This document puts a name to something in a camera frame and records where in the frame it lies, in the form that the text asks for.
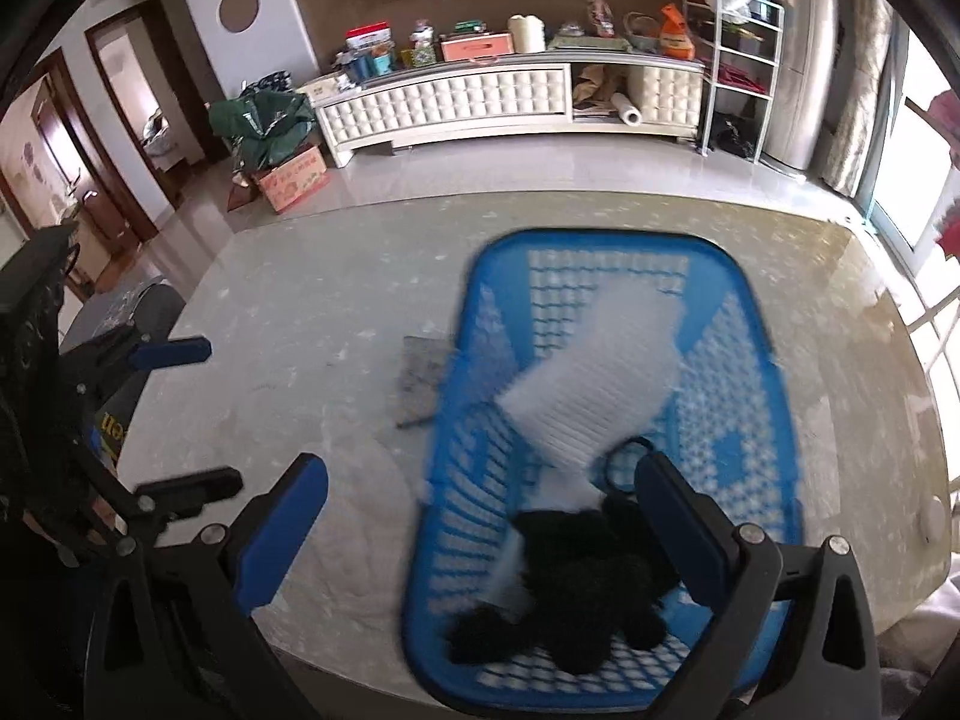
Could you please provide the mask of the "white metal shelf rack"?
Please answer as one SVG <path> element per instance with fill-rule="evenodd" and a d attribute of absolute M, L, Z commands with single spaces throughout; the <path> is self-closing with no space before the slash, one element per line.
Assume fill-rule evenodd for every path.
<path fill-rule="evenodd" d="M 703 64 L 698 148 L 726 146 L 757 164 L 778 93 L 786 11 L 776 0 L 682 0 Z"/>

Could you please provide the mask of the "pink drawer box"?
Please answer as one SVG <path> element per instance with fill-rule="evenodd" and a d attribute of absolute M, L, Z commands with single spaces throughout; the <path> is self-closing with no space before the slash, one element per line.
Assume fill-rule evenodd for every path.
<path fill-rule="evenodd" d="M 480 62 L 514 54 L 509 32 L 460 34 L 441 41 L 444 62 Z"/>

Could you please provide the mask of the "black soft gloves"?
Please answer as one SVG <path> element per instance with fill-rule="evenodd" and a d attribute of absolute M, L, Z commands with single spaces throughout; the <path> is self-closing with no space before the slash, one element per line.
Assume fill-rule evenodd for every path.
<path fill-rule="evenodd" d="M 511 522 L 521 538 L 521 609 L 491 601 L 459 614 L 446 632 L 456 665 L 480 667 L 542 649 L 558 670 L 597 671 L 620 637 L 654 650 L 667 637 L 659 610 L 680 577 L 641 507 L 607 496 L 597 509 L 525 511 Z"/>

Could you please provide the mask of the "white foam wrap sheet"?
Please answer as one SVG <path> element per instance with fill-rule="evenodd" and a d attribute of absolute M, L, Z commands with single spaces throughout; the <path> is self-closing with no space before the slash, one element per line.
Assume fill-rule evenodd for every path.
<path fill-rule="evenodd" d="M 542 460 L 531 509 L 596 509 L 597 461 L 639 436 L 679 387 L 679 296 L 617 278 L 597 291 L 565 348 L 496 397 L 512 429 Z"/>

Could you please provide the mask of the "orange snack bag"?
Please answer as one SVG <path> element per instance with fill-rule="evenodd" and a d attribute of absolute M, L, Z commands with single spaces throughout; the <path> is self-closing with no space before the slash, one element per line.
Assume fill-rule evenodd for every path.
<path fill-rule="evenodd" d="M 685 60 L 685 62 L 695 59 L 697 49 L 688 32 L 683 13 L 674 4 L 664 5 L 661 13 L 664 17 L 661 32 L 659 32 L 661 54 L 670 59 Z"/>

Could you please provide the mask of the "grey cloth square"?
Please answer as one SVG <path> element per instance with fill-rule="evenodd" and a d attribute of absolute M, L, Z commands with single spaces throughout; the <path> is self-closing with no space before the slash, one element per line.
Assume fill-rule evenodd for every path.
<path fill-rule="evenodd" d="M 397 429 L 423 426 L 436 416 L 452 351 L 448 338 L 404 338 L 395 397 Z"/>

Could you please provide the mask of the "white paper towel roll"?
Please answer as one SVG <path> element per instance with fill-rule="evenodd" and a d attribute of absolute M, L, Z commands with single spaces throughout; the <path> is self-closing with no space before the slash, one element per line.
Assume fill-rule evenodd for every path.
<path fill-rule="evenodd" d="M 610 98 L 612 109 L 617 112 L 620 121 L 627 127 L 639 127 L 643 123 L 643 114 L 623 93 L 613 93 Z"/>

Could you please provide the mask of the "white standing air conditioner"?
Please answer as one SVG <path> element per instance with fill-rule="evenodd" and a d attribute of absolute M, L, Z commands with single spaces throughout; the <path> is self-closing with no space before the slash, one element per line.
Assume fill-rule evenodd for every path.
<path fill-rule="evenodd" d="M 784 8 L 776 89 L 761 159 L 786 174 L 811 165 L 835 63 L 838 0 L 776 0 Z"/>

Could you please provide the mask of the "beige curtain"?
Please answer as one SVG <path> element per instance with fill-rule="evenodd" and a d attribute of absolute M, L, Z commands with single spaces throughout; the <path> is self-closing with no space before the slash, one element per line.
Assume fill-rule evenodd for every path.
<path fill-rule="evenodd" d="M 887 0 L 836 0 L 836 39 L 814 177 L 854 200 L 872 181 L 903 76 L 901 20 Z"/>

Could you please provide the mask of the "green plastic bag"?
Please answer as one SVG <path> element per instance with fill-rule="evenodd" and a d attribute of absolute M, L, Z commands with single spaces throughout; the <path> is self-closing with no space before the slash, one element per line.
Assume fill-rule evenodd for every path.
<path fill-rule="evenodd" d="M 291 160 L 317 125 L 304 94 L 259 88 L 213 103 L 208 122 L 229 143 L 236 167 L 245 174 L 272 171 Z"/>

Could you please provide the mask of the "orange cardboard box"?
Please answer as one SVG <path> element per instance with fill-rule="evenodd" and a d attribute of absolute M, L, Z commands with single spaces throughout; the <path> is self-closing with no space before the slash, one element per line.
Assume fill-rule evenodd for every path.
<path fill-rule="evenodd" d="M 285 213 L 329 182 L 327 166 L 317 146 L 302 149 L 270 171 L 254 176 L 260 193 L 275 213 Z"/>

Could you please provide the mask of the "white tufted tv cabinet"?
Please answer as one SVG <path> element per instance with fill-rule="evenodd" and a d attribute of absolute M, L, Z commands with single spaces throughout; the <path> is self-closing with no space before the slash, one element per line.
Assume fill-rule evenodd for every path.
<path fill-rule="evenodd" d="M 704 68 L 660 55 L 549 50 L 489 62 L 405 70 L 322 98 L 304 93 L 338 167 L 359 149 L 472 138 L 617 133 L 690 142 L 700 128 Z M 610 105 L 623 93 L 643 114 L 636 128 Z"/>

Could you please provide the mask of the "white plastic jug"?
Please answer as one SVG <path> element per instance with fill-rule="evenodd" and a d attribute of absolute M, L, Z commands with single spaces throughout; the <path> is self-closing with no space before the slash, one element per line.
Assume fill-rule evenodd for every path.
<path fill-rule="evenodd" d="M 535 15 L 512 15 L 508 20 L 512 48 L 516 54 L 540 54 L 547 50 L 544 21 Z"/>

